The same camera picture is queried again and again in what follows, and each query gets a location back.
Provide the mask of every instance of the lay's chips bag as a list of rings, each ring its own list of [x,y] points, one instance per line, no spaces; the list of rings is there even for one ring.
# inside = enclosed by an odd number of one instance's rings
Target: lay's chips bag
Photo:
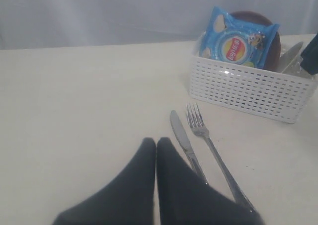
[[[262,69],[278,28],[278,24],[264,26],[237,20],[214,7],[199,55]]]

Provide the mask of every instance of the blue chip bag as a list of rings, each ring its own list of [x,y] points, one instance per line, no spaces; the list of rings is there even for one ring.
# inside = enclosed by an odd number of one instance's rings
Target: blue chip bag
[[[258,25],[237,20],[214,7],[199,55],[204,58],[263,69],[278,24]]]

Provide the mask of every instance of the basket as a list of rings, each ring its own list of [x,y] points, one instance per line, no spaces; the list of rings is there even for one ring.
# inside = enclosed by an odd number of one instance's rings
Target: basket
[[[297,121],[317,88],[316,78],[199,57],[202,37],[191,57],[189,94],[192,98],[286,123]]]

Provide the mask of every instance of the wall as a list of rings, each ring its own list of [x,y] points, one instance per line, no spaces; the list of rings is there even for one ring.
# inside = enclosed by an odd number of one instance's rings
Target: wall
[[[214,5],[253,10],[281,34],[316,33],[318,0],[0,0],[5,49],[187,40],[206,27]]]

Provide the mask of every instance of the brown plate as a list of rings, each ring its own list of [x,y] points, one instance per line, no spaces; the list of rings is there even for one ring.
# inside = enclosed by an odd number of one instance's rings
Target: brown plate
[[[233,16],[235,19],[238,19],[238,20],[243,20],[243,21],[260,24],[260,25],[269,26],[273,24],[273,22],[271,22],[265,16],[253,11],[236,11],[231,13],[231,16]],[[280,37],[277,32],[267,54],[265,67],[264,67],[265,70],[270,70],[270,71],[276,70],[278,66],[279,57],[280,57],[280,51],[281,51]]]

